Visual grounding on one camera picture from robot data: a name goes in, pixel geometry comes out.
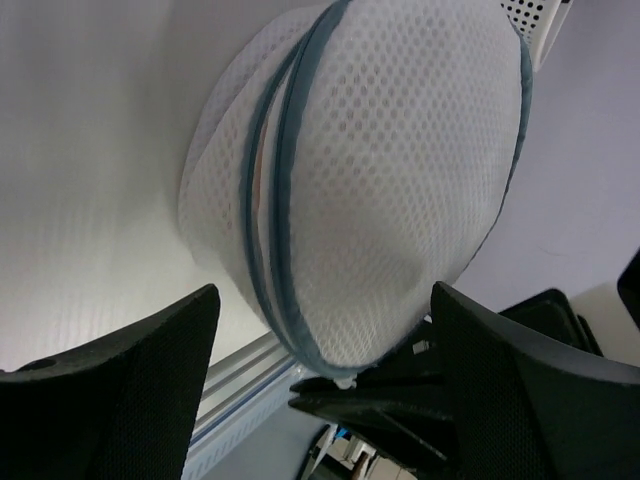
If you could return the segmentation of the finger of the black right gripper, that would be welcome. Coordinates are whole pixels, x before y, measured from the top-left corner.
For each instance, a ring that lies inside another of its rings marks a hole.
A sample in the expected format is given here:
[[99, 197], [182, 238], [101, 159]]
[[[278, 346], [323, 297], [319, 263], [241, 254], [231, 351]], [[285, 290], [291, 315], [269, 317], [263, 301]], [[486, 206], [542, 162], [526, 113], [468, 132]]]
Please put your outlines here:
[[433, 324], [422, 321], [406, 342], [356, 385], [321, 377], [291, 387], [289, 405], [333, 422], [405, 468], [457, 468], [459, 444], [445, 391]]

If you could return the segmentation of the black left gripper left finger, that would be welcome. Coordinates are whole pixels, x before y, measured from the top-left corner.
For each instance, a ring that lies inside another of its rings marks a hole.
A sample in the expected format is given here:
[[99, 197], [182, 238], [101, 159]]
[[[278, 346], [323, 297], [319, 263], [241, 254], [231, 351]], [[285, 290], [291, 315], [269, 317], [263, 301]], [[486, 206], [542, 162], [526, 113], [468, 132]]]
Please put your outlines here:
[[208, 284], [1, 375], [4, 479], [178, 479], [220, 316]]

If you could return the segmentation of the round white mesh laundry bag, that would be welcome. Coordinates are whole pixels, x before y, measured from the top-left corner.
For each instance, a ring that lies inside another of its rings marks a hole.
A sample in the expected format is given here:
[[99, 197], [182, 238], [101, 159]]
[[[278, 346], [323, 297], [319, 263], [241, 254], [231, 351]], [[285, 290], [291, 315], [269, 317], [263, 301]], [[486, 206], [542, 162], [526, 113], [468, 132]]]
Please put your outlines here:
[[377, 364], [454, 282], [502, 210], [533, 68], [496, 1], [334, 1], [269, 22], [221, 75], [178, 202], [301, 364]]

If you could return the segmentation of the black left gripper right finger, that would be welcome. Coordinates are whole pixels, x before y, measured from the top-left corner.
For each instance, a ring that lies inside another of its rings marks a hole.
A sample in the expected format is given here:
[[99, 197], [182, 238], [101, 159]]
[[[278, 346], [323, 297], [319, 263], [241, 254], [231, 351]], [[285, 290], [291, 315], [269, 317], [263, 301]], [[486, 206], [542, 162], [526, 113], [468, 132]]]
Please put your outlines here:
[[469, 479], [636, 479], [639, 369], [438, 282], [431, 318]]

